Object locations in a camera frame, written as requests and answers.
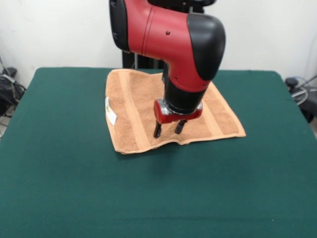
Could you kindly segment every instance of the table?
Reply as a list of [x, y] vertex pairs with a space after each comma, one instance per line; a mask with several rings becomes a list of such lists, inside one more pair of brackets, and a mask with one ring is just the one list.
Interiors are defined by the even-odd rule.
[[1, 238], [316, 236], [317, 142], [277, 73], [214, 80], [247, 137], [125, 156], [110, 70], [37, 70], [0, 143]]

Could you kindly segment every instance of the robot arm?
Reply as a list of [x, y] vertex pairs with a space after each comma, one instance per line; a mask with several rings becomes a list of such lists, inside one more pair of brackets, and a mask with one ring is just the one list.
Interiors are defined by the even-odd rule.
[[201, 100], [224, 53], [222, 23], [212, 16], [181, 13], [147, 0], [109, 2], [116, 45], [168, 65], [163, 74], [164, 97], [154, 108], [158, 125], [199, 117]]

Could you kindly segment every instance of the white cable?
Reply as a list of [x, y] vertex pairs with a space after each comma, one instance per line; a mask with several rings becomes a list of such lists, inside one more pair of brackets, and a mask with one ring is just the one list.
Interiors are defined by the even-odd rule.
[[6, 78], [7, 80], [9, 80], [11, 83], [15, 83], [15, 79], [6, 75], [6, 74], [1, 74], [1, 77]]
[[308, 91], [307, 91], [305, 88], [303, 88], [303, 87], [301, 87], [301, 89], [302, 89], [301, 92], [297, 92], [297, 93], [292, 94], [292, 97], [293, 97], [294, 99], [295, 99], [296, 97], [298, 97], [298, 96], [301, 96], [301, 95], [305, 94], [304, 98], [303, 98], [302, 100], [300, 100], [299, 102], [297, 102], [297, 105], [301, 105], [301, 104], [302, 104], [303, 102], [305, 102], [305, 101], [307, 100], [307, 98], [308, 98]]
[[301, 89], [302, 89], [301, 92], [297, 92], [297, 93], [292, 94], [292, 97], [293, 97], [293, 98], [296, 98], [296, 97], [301, 96], [301, 95], [303, 95], [303, 94], [305, 94], [305, 93], [308, 93], [305, 88], [301, 88]]

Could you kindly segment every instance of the white wall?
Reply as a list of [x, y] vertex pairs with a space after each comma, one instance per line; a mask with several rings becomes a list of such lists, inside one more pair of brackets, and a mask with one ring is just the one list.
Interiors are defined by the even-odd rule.
[[[317, 0], [218, 0], [206, 9], [222, 20], [222, 69], [317, 73]], [[0, 54], [28, 85], [42, 66], [121, 67], [108, 0], [0, 0]]]

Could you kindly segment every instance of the towel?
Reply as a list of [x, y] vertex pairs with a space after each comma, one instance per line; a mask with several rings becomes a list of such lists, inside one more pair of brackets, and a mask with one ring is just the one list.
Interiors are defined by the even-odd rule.
[[203, 114], [188, 121], [182, 133], [174, 133], [177, 122], [162, 125], [160, 138], [153, 137], [156, 119], [154, 100], [162, 98], [162, 73], [148, 74], [115, 69], [106, 81], [106, 122], [115, 151], [144, 153], [165, 144], [187, 145], [230, 137], [244, 137], [242, 124], [213, 83], [203, 98]]

